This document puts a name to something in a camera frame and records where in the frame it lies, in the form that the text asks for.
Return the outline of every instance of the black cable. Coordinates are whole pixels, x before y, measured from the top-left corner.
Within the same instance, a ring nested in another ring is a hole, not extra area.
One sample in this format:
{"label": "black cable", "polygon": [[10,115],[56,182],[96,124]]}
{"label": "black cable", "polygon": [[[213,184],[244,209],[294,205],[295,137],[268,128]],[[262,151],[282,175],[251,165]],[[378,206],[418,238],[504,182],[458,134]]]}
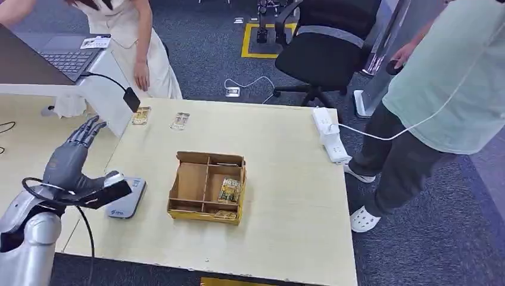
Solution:
{"label": "black cable", "polygon": [[93,240],[93,233],[91,232],[91,226],[89,226],[88,218],[84,214],[83,210],[79,206],[75,206],[79,211],[84,223],[86,224],[86,228],[88,229],[89,242],[91,243],[91,262],[89,267],[89,277],[88,277],[88,286],[91,286],[91,279],[93,278],[93,268],[95,264],[95,241]]}
{"label": "black cable", "polygon": [[[0,126],[4,126],[4,125],[8,125],[8,124],[12,124],[12,126],[9,127],[9,128],[7,128],[6,130],[0,131],[0,133],[7,132],[7,131],[9,131],[9,130],[11,130],[12,128],[15,127],[15,121],[9,121],[9,122],[6,122],[6,123],[2,123],[2,124],[0,124]],[[5,148],[4,147],[0,147],[0,155],[2,155],[4,152],[5,152]]]}
{"label": "black cable", "polygon": [[88,229],[89,241],[91,243],[91,262],[90,262],[91,265],[89,268],[88,283],[86,284],[87,286],[91,286],[91,281],[93,279],[93,269],[94,269],[94,265],[95,265],[95,240],[93,239],[93,233],[91,231],[91,226],[89,225],[88,218],[84,214],[84,211],[79,206],[75,205],[74,203],[53,200],[51,198],[46,198],[40,194],[37,194],[34,190],[32,190],[31,187],[28,186],[28,184],[26,184],[27,181],[35,181],[35,182],[39,182],[39,183],[42,183],[43,181],[41,179],[33,178],[33,177],[24,178],[23,180],[21,180],[21,184],[22,184],[23,188],[27,192],[29,192],[32,196],[34,196],[40,200],[43,200],[43,201],[57,204],[59,206],[74,206],[79,211],[80,215],[82,216],[82,219],[84,220],[84,223],[86,224],[86,228]]}
{"label": "black cable", "polygon": [[121,87],[124,92],[126,93],[126,88],[124,88],[124,86],[122,86],[120,83],[116,82],[114,79],[112,79],[111,77],[108,77],[108,76],[104,76],[103,74],[99,74],[99,73],[90,73],[89,71],[85,71],[84,73],[81,74],[81,76],[83,77],[88,77],[88,76],[99,76],[99,77],[103,77],[104,79],[108,79],[112,82],[114,82],[116,85],[118,85],[119,87]]}

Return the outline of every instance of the table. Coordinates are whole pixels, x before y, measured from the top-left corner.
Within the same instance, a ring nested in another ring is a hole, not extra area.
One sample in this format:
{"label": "table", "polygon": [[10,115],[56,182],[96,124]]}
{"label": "table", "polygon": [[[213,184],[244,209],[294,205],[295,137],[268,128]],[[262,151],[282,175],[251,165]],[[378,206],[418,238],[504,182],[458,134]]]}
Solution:
{"label": "table", "polygon": [[[142,100],[145,126],[129,125],[107,171],[139,176],[147,189],[135,216],[88,210],[97,257],[318,285],[357,285],[341,166],[332,164],[305,107]],[[190,113],[186,129],[170,124]],[[177,151],[245,157],[239,226],[173,220],[166,212]],[[80,221],[64,252],[89,256]]]}
{"label": "table", "polygon": [[[0,216],[23,190],[21,180],[29,176],[41,178],[52,152],[86,120],[85,116],[63,119],[42,117],[40,111],[53,103],[51,97],[0,94],[0,123],[17,123],[14,129],[0,134],[0,146],[5,147],[5,152],[0,155]],[[118,142],[119,139],[110,130],[104,128],[100,131],[84,166],[85,174],[92,178],[103,176]],[[67,208],[62,217],[56,251],[63,250],[79,217],[77,210]]]}

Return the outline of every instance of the white crocs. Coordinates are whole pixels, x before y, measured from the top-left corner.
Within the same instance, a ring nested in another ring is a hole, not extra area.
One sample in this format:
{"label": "white crocs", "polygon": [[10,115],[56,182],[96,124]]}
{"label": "white crocs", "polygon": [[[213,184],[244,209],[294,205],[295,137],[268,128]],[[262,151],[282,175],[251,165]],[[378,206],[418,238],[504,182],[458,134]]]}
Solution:
{"label": "white crocs", "polygon": [[344,164],[344,173],[348,173],[349,175],[352,175],[356,179],[362,181],[363,183],[369,184],[373,181],[375,181],[375,176],[369,177],[369,176],[362,176],[354,173],[351,168],[349,168],[349,164]]}
{"label": "white crocs", "polygon": [[354,232],[367,232],[374,228],[380,219],[368,213],[363,206],[351,214],[351,229]]}

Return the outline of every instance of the laptop keyboard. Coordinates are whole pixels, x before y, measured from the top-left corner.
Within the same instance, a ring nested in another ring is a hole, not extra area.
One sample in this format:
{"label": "laptop keyboard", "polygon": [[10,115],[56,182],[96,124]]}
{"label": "laptop keyboard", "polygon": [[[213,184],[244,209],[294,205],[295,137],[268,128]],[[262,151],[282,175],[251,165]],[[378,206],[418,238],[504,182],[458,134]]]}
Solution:
{"label": "laptop keyboard", "polygon": [[41,52],[40,55],[63,73],[78,73],[93,52]]}

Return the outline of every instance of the laptop screen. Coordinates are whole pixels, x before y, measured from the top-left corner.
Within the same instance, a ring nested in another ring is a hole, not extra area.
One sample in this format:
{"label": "laptop screen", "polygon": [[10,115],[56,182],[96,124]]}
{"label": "laptop screen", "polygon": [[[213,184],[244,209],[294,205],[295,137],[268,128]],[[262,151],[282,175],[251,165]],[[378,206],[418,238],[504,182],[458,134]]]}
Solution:
{"label": "laptop screen", "polygon": [[1,24],[0,43],[0,84],[75,85]]}

